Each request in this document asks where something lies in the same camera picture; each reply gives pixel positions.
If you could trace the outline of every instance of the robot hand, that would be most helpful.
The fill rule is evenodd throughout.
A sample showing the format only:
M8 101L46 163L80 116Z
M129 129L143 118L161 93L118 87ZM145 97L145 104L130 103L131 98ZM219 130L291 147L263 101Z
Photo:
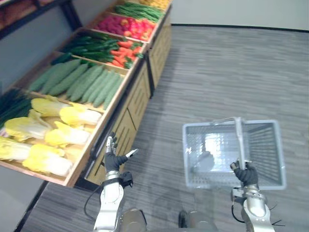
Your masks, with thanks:
M239 162L231 163L231 169L234 171L235 176L243 182L244 186L256 185L258 184L258 175L256 168L252 166L251 163L246 162L245 170L241 170L239 167Z
M112 132L107 139L106 143L106 154L105 154L105 169L106 173L110 171L119 171L120 165L125 163L130 157L136 153L137 149L130 151L124 156L116 156L115 151L117 148L117 137L115 137L115 133Z

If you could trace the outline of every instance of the cucumber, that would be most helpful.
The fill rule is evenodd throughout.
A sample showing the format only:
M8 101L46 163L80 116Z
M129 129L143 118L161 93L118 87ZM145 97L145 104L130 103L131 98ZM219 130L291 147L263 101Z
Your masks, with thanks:
M67 62L67 61L69 61L71 56L72 56L71 52L65 53L65 54L59 56L58 58L54 59L50 64L55 65L55 64L58 64L58 63Z
M79 100L82 95L87 91L87 89L92 85L92 83L96 80L96 78L102 73L102 66L94 66L87 70L83 74L83 79L77 88L73 91L72 96L70 97L71 101Z
M69 99L71 96L72 96L72 93L74 92L74 90L78 87L78 85L83 81L84 79L84 76L83 75L80 75L73 83L73 85L71 85L69 87L69 89L67 90L66 92L66 96L67 96L67 99Z
M74 69L76 69L81 63L80 59L74 59L66 62L59 69L55 70L44 84L41 91L42 94L48 93L56 84L62 81L67 75L69 75Z
M103 104L103 109L106 110L107 107L109 106L109 104L112 101L112 98L114 97L115 93L118 91L119 86L121 85L123 79L120 77L119 80L116 82L116 84L112 87L112 89L110 90L110 92L108 93L104 104Z
M62 68L63 64L56 64L52 66L50 69L45 71L38 79L36 79L34 82L31 83L28 90L29 91L39 91L44 83L49 79L49 77L52 75L53 72L60 70Z
M97 96L97 98L93 102L93 106L94 107L99 107L104 102L104 100L106 99L108 93L110 92L112 87L117 83L119 78L120 78L120 74L117 73L115 75L115 77L111 78L111 80L104 86L102 91L99 93L99 95Z
M113 78L115 75L115 71L108 72L106 78L97 86L97 88L91 93L91 95L88 98L88 102L93 103L99 93L103 90L104 86Z
M84 93L83 97L82 97L82 103L87 102L90 95L93 93L93 91L96 90L97 86L100 85L100 83L102 83L102 81L104 81L104 79L106 78L108 74L108 71L105 69L102 74L100 76L97 77L97 79L95 80L95 82L87 89L87 91Z
M71 72L66 78L64 78L59 84L55 85L48 94L57 96L63 91L67 90L88 68L87 64L80 65L77 69Z

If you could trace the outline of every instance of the wooden cabinet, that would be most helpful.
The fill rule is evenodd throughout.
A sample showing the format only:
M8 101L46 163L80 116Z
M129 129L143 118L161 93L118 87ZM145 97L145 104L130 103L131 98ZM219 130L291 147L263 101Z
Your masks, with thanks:
M116 133L118 143L116 155L124 155L131 150L149 97L148 72L146 63L144 63L112 129ZM105 180L106 172L104 166L101 164L104 159L104 154L105 146L86 178L88 181L98 185Z
M169 54L170 45L171 25L170 16L168 16L164 25L162 26L160 33L158 34L157 40L149 52L149 60L155 88L158 85L159 79L164 69L165 62Z
M131 100L128 105L128 110L134 123L135 129L138 130L150 97L149 79L146 64L143 65L130 95Z

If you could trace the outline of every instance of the yellow vegetable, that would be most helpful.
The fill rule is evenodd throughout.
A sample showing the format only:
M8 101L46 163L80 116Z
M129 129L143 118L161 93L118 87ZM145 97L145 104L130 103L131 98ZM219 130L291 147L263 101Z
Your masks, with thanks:
M72 128L61 122L55 122L58 129L46 133L45 141L52 146L65 147L68 144L84 145L90 133Z
M34 98L31 100L32 108L42 114L42 117L59 116L59 112L62 108L68 107L68 104L61 103L57 98L52 96L46 96L45 98Z
M68 125L77 127L83 124L96 125L101 118L99 112L88 110L85 106L71 103L72 106L60 110L60 118Z
M44 139L51 126L41 119L41 114L31 109L28 117L17 117L4 123L5 131L21 142L28 138Z
M25 160L31 145L18 143L13 139L0 137L0 160Z
M22 164L35 172L67 176L73 164L70 160L62 158L63 155L62 149L35 144L31 147L28 158Z

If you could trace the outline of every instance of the cable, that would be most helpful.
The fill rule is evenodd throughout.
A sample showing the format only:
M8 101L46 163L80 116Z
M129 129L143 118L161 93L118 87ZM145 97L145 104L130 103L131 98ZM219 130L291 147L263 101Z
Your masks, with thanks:
M244 221L239 220L239 219L235 216L235 214L234 214L234 205L232 205L231 210L232 210L233 218L234 218L236 221L238 221L238 222L240 222L240 223L245 223Z
M89 195L89 197L88 197L88 199L87 199L87 201L85 202L85 205L84 205L84 213L85 213L85 215L86 215L89 219L91 219L92 221L96 221L96 220L95 220L94 217L92 217L91 215L89 215L89 214L87 213L86 207L87 207L87 204L88 204L90 198L93 196L93 194L95 194L95 192L97 192L97 190L98 190L101 186L102 186L102 185L99 185L95 190L93 190L93 192Z
M281 222L282 221L282 219L280 219L280 220L278 220L278 221L275 221L274 223L272 223L272 225L273 226L285 226L285 225L278 225L277 223L278 222Z
M274 205L274 207L270 208L269 210L273 210L274 208L276 208L277 203Z

